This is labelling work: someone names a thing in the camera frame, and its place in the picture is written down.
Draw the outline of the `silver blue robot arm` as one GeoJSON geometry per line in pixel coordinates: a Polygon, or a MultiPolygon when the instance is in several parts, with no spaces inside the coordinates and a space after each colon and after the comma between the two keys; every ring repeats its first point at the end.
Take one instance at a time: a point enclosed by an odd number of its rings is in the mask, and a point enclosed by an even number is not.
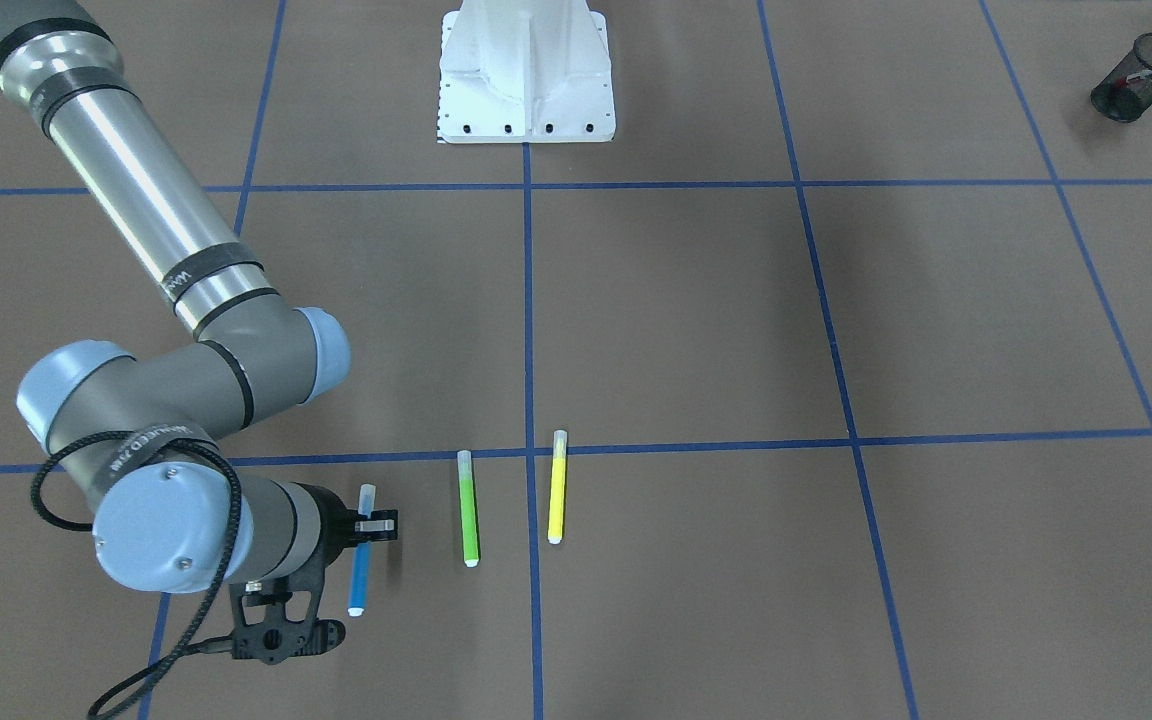
{"type": "Polygon", "coordinates": [[[296,483],[247,480],[237,521],[219,462],[191,458],[338,387],[351,348],[334,316],[289,306],[212,205],[123,76],[108,32],[74,1],[0,1],[0,92],[58,147],[191,333],[138,361],[108,341],[58,348],[15,404],[47,454],[90,437],[69,468],[93,510],[96,556],[137,591],[289,577],[314,558],[397,537],[394,511],[348,509],[296,483]]]}

